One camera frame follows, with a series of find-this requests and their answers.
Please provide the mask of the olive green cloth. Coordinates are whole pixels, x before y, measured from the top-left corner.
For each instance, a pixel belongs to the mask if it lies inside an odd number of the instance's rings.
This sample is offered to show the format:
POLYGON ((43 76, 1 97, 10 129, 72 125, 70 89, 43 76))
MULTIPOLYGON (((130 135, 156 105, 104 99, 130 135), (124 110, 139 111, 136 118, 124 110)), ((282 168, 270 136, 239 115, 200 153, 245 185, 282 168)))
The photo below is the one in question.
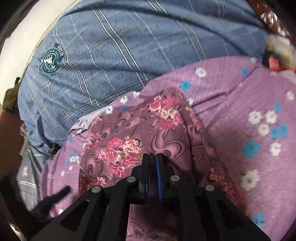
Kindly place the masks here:
POLYGON ((14 113, 17 108, 18 91, 21 84, 21 79, 19 77, 15 80, 15 85, 6 91, 3 101, 3 109, 14 113))

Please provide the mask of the grey star pattern pillow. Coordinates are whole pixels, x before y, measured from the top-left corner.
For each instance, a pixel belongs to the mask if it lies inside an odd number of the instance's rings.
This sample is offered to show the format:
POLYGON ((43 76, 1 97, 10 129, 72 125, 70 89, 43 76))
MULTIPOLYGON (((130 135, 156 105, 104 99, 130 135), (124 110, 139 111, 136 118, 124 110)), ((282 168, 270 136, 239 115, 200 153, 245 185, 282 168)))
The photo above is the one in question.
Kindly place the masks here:
POLYGON ((21 150, 22 161, 16 175, 22 201, 27 210, 33 210, 41 201, 43 173, 48 169, 50 148, 48 145, 34 147, 27 143, 21 150))

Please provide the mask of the maroon pink floral garment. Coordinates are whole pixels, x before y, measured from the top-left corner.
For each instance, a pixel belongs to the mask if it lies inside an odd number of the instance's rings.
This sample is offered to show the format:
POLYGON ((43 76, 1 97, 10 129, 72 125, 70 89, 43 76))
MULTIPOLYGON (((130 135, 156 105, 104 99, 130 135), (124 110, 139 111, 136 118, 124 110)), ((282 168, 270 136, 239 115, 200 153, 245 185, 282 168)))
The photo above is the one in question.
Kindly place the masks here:
POLYGON ((142 163, 146 153, 164 154, 176 174, 191 184, 214 185, 245 209, 241 189, 218 159, 196 113, 174 88, 92 122, 80 160, 79 194, 95 185, 115 185, 142 163))

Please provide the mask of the blue plaid blanket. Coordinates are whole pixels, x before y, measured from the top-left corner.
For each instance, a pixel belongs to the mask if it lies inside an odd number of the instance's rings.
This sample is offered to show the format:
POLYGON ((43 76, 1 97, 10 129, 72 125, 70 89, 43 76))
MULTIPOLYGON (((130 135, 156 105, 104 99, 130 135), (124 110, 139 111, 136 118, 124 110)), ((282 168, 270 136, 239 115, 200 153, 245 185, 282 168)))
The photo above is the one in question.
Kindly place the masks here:
POLYGON ((222 56, 261 58, 246 1, 80 1, 36 48, 18 91, 30 144, 62 145, 85 114, 157 76, 222 56))

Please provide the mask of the small red labelled bottle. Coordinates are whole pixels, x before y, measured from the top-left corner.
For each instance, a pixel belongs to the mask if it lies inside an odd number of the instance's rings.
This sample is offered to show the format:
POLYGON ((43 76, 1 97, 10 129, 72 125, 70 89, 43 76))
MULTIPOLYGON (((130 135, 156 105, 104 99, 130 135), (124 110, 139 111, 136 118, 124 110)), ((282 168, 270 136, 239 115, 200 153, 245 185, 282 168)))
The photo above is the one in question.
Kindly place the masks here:
POLYGON ((291 70, 295 72, 294 45, 268 43, 264 57, 264 64, 272 71, 291 70))

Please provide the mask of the dark red headboard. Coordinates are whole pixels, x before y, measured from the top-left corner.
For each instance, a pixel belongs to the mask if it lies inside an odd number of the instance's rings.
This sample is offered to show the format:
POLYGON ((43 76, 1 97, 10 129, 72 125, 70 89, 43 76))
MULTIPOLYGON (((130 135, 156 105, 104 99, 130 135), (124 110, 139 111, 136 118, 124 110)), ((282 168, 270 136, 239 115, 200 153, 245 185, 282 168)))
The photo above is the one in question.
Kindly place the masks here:
POLYGON ((1 177, 18 170, 22 157, 20 151, 23 136, 20 134, 22 121, 18 113, 1 112, 0 133, 0 168, 1 177))

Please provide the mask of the purple flowered bed sheet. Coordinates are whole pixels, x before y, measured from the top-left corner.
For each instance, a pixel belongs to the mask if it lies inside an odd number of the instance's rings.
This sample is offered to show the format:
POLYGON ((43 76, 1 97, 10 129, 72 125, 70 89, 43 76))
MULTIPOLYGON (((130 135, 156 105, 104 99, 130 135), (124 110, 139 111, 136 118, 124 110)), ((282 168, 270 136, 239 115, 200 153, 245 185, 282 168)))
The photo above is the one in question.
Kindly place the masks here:
POLYGON ((81 117, 42 175, 42 198, 71 187, 70 194, 53 206, 51 216, 82 195, 80 160, 92 122, 114 111, 126 112, 170 88, 183 94, 218 159, 241 189, 242 211, 271 240, 281 240, 295 221, 295 78, 242 57, 185 66, 81 117))

